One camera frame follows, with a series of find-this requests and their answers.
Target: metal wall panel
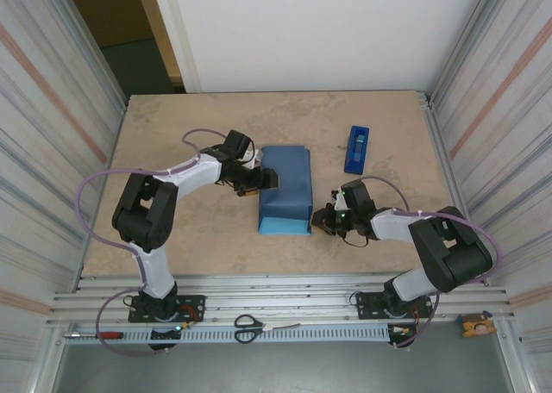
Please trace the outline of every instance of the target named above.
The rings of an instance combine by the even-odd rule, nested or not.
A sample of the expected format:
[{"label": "metal wall panel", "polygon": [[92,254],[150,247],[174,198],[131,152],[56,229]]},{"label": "metal wall panel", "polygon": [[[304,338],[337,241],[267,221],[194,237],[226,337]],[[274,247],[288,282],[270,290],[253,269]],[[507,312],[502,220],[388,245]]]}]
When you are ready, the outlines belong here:
[{"label": "metal wall panel", "polygon": [[[0,391],[25,389],[85,234],[72,199],[108,164],[125,110],[66,0],[0,0]],[[92,219],[102,184],[85,190]]]},{"label": "metal wall panel", "polygon": [[467,208],[505,250],[504,285],[552,388],[552,0],[492,0],[431,99]]}]

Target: wooden table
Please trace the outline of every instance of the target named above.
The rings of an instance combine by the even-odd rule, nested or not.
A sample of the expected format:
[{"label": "wooden table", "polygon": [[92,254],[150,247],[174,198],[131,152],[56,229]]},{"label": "wooden table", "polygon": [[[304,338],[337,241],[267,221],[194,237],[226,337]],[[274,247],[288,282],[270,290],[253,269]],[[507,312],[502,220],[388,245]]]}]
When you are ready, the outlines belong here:
[{"label": "wooden table", "polygon": [[[441,169],[414,91],[312,92],[133,96],[122,125],[112,167],[162,170],[189,159],[180,143],[192,128],[232,128],[259,148],[304,144],[310,149],[314,210],[330,191],[355,179],[343,172],[351,125],[368,126],[364,174],[394,182],[413,209],[440,209],[449,203]],[[201,147],[220,141],[193,134]],[[110,219],[126,175],[108,179],[95,230],[119,240]],[[367,181],[378,207],[402,206],[385,184]],[[414,246],[371,241],[354,248],[319,230],[312,236],[266,236],[257,232],[257,196],[237,197],[229,187],[208,185],[179,202],[169,263],[174,274],[324,273],[401,271],[419,265]],[[351,236],[354,243],[361,243]],[[92,242],[84,275],[135,275],[129,254]]]}]

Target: blue object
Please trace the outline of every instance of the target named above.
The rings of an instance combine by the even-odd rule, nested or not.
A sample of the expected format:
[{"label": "blue object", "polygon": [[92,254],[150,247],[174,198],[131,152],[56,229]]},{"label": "blue object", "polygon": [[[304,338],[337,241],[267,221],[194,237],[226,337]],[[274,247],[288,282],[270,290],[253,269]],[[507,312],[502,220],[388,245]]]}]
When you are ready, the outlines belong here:
[{"label": "blue object", "polygon": [[311,152],[304,146],[266,146],[262,167],[278,173],[279,188],[260,191],[259,233],[310,235]]},{"label": "blue object", "polygon": [[346,173],[361,175],[364,172],[364,161],[368,150],[368,136],[370,129],[362,126],[353,126],[348,137],[347,155],[345,156]]}]

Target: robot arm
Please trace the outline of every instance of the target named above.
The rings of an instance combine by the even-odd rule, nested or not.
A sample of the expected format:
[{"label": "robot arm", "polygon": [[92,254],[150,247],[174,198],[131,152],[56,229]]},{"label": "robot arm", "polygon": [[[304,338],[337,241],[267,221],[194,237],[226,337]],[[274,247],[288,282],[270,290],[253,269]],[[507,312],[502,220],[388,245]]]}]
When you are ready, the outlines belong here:
[{"label": "robot arm", "polygon": [[[146,286],[140,297],[156,318],[166,320],[176,309],[178,289],[169,271],[166,241],[177,202],[201,186],[219,182],[230,184],[239,197],[278,187],[278,175],[260,168],[262,153],[249,152],[250,143],[247,136],[231,130],[222,145],[203,149],[195,165],[197,158],[168,169],[165,176],[130,175],[111,223],[141,258]],[[185,166],[190,167],[179,172]]]},{"label": "robot arm", "polygon": [[[345,239],[355,230],[367,240],[400,240],[415,245],[423,268],[384,285],[384,304],[394,315],[411,309],[421,296],[449,292],[492,268],[491,254],[471,228],[434,216],[403,216],[396,209],[376,209],[361,180],[333,190],[332,201],[315,212],[311,222],[326,234]],[[463,218],[452,206],[439,212]]]}]

